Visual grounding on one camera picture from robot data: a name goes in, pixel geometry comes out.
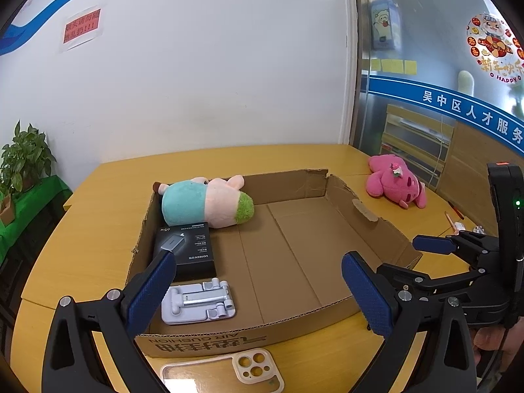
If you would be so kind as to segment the person right hand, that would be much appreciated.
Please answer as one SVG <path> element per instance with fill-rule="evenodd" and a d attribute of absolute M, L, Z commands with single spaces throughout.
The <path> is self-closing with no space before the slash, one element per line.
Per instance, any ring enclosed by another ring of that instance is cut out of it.
<path fill-rule="evenodd" d="M 473 356 L 475 364 L 479 364 L 480 350 L 497 350 L 504 336 L 503 327 L 481 328 L 478 332 L 472 333 Z M 511 364 L 513 358 L 519 351 L 524 337 L 524 319 L 519 321 L 508 331 L 502 346 L 503 355 L 501 357 L 500 371 L 505 372 Z"/>

